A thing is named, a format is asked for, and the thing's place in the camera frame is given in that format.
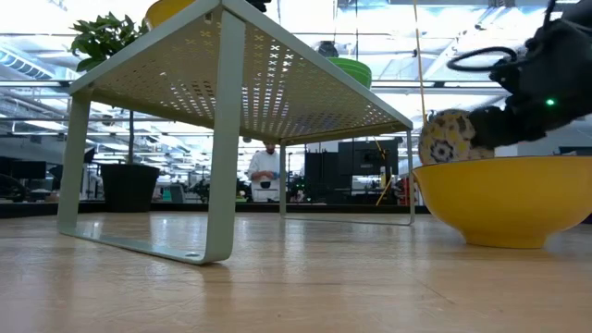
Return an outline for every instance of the perforated tabletop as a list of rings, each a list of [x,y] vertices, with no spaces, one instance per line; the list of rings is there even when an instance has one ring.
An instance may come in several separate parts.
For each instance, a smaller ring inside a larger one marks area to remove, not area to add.
[[[92,99],[212,128],[223,10],[246,23],[240,133],[286,144],[410,130],[401,115],[243,0],[196,1],[75,81]]]

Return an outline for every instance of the white shirt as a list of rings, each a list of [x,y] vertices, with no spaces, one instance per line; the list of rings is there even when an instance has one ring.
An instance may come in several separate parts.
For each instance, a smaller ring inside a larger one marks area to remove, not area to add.
[[[277,152],[268,154],[265,150],[255,153],[248,171],[248,176],[252,181],[251,192],[253,193],[253,201],[257,203],[266,203],[268,199],[279,201],[279,179],[261,177],[258,180],[254,180],[253,173],[259,171],[279,173],[279,154]],[[261,187],[262,181],[270,182],[269,189]]]

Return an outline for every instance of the green leaves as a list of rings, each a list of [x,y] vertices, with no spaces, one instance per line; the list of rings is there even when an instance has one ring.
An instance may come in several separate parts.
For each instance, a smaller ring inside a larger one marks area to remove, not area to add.
[[[80,51],[90,57],[78,64],[77,71],[96,67],[148,32],[145,21],[136,26],[129,16],[119,20],[111,12],[97,16],[95,22],[78,20],[71,29],[79,32],[70,46],[72,54]]]

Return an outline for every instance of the patterned ball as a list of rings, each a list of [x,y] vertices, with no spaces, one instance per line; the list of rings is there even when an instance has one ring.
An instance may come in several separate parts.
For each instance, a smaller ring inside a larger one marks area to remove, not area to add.
[[[423,165],[493,158],[494,151],[473,147],[475,128],[470,112],[449,109],[437,113],[422,128],[419,158]]]

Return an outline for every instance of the desk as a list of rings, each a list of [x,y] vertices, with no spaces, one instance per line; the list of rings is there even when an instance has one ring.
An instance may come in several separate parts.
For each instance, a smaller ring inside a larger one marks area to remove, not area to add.
[[[282,215],[287,145],[406,130],[411,151],[411,120],[243,0],[194,2],[76,80],[69,92],[59,231],[190,264],[222,261],[232,252],[240,135],[280,145]],[[91,101],[214,129],[203,252],[77,230]]]

